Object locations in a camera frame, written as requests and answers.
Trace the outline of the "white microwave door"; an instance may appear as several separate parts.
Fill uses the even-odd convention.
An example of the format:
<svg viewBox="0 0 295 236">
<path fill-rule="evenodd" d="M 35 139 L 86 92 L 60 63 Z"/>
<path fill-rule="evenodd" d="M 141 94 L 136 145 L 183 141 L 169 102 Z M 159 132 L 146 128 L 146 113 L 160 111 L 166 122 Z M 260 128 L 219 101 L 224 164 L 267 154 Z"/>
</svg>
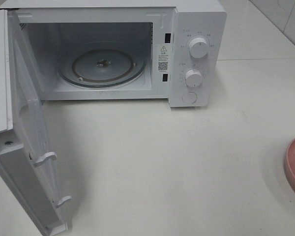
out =
<svg viewBox="0 0 295 236">
<path fill-rule="evenodd" d="M 0 177 L 44 236 L 67 230 L 28 25 L 0 10 Z"/>
</svg>

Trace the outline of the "white microwave oven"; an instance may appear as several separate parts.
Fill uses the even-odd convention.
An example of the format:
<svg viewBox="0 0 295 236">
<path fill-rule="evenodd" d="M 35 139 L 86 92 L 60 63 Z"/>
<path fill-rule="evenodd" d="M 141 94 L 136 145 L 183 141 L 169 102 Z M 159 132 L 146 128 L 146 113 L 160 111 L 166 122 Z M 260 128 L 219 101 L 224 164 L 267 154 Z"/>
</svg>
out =
<svg viewBox="0 0 295 236">
<path fill-rule="evenodd" d="M 28 25 L 28 39 L 38 69 L 41 100 L 167 99 L 171 107 L 207 105 L 227 13 L 216 0 L 7 0 L 1 9 L 15 10 Z M 188 42 L 209 42 L 208 54 L 193 58 Z M 109 88 L 73 85 L 58 73 L 59 54 L 71 46 L 119 41 L 150 46 L 150 59 L 136 79 Z M 167 72 L 157 69 L 157 45 L 169 46 Z M 191 88 L 185 74 L 203 75 Z M 182 96 L 194 92 L 197 101 Z"/>
</svg>

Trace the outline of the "white warning label sticker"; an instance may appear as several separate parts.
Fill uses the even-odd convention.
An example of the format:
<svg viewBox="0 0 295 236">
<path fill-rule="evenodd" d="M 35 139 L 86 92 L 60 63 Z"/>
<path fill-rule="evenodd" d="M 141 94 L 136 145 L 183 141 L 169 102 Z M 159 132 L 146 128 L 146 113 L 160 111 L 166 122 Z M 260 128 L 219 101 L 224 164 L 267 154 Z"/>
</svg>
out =
<svg viewBox="0 0 295 236">
<path fill-rule="evenodd" d="M 169 68 L 169 46 L 165 44 L 157 45 L 157 69 L 159 72 L 167 72 Z"/>
</svg>

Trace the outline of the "white round door button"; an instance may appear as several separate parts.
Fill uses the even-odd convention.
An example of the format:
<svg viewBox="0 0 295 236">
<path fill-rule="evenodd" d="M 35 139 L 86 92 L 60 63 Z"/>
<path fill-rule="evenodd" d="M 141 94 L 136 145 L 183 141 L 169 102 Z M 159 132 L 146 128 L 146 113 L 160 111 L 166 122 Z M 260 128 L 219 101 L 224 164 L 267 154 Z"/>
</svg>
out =
<svg viewBox="0 0 295 236">
<path fill-rule="evenodd" d="M 197 101 L 197 95 L 194 92 L 187 92 L 182 96 L 182 101 L 185 104 L 194 104 Z"/>
</svg>

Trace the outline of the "white timer knob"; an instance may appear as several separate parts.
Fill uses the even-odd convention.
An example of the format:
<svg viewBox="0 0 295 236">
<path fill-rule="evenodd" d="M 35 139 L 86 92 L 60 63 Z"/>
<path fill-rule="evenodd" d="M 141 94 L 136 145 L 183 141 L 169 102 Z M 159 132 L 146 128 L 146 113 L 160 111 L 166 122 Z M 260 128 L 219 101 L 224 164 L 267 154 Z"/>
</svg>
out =
<svg viewBox="0 0 295 236">
<path fill-rule="evenodd" d="M 185 82 L 188 87 L 195 88 L 202 84 L 203 75 L 199 70 L 191 69 L 185 74 Z"/>
</svg>

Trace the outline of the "white upper power knob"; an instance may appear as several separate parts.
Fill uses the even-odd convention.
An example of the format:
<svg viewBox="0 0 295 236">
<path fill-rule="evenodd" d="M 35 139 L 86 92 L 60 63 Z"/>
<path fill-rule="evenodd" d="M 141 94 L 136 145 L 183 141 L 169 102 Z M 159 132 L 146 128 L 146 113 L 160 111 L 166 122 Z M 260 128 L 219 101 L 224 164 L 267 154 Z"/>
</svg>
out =
<svg viewBox="0 0 295 236">
<path fill-rule="evenodd" d="M 202 36 L 198 35 L 188 42 L 190 55 L 195 59 L 200 59 L 208 54 L 209 42 Z"/>
</svg>

